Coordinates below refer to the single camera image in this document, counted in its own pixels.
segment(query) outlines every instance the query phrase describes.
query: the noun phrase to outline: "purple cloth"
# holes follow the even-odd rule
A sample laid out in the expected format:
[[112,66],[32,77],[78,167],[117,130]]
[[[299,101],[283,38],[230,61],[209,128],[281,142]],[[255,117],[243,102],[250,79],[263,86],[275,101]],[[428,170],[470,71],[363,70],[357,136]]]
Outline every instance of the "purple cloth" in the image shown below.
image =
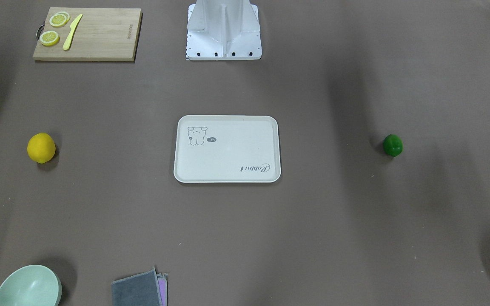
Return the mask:
[[160,287],[160,296],[162,297],[162,306],[168,306],[168,280],[165,275],[158,277],[158,285]]

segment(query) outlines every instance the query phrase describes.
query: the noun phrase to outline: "wooden cutting board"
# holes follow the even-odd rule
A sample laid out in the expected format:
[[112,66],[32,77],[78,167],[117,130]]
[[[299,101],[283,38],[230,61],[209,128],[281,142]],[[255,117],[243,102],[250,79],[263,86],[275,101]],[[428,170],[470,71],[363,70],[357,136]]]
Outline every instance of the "wooden cutting board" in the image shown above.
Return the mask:
[[[71,19],[62,27],[50,25],[55,13],[66,11]],[[71,48],[62,49],[70,32],[70,25],[78,14],[83,14],[73,36]],[[141,26],[140,8],[50,8],[45,20],[45,31],[56,31],[60,41],[43,46],[39,41],[33,52],[35,60],[70,60],[132,62],[135,60]]]

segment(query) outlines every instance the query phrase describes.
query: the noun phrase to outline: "lemon slice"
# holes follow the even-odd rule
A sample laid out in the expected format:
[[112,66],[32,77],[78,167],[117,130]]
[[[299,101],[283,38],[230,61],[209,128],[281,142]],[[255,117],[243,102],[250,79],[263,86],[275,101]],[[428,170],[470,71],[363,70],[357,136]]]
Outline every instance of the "lemon slice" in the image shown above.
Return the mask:
[[56,13],[50,17],[49,23],[55,28],[61,27],[68,23],[68,16],[62,13]]
[[46,31],[42,33],[39,37],[39,41],[43,44],[43,46],[52,46],[56,45],[58,41],[60,41],[60,35],[56,33],[56,31]]
[[58,15],[58,14],[64,14],[64,15],[67,17],[66,22],[68,22],[68,21],[71,19],[71,16],[70,16],[70,15],[69,15],[69,13],[68,13],[68,12],[66,12],[66,11],[59,11],[59,12],[57,12],[57,13],[56,13],[56,14],[54,14],[54,15]]

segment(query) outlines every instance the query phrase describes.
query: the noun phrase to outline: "white tray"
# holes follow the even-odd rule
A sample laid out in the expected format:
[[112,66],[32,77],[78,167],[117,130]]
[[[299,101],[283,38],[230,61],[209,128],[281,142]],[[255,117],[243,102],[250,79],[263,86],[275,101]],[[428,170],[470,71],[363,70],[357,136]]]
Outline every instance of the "white tray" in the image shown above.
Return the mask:
[[184,116],[173,175],[183,183],[271,183],[281,176],[279,132],[270,116]]

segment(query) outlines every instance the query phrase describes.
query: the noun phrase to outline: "green pepper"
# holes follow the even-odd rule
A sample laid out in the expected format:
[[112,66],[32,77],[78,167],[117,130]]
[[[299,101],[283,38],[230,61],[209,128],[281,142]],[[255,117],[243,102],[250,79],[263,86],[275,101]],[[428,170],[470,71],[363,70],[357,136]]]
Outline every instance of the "green pepper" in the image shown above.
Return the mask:
[[383,141],[383,149],[388,155],[397,157],[403,150],[402,139],[396,135],[390,134],[385,137],[385,140]]

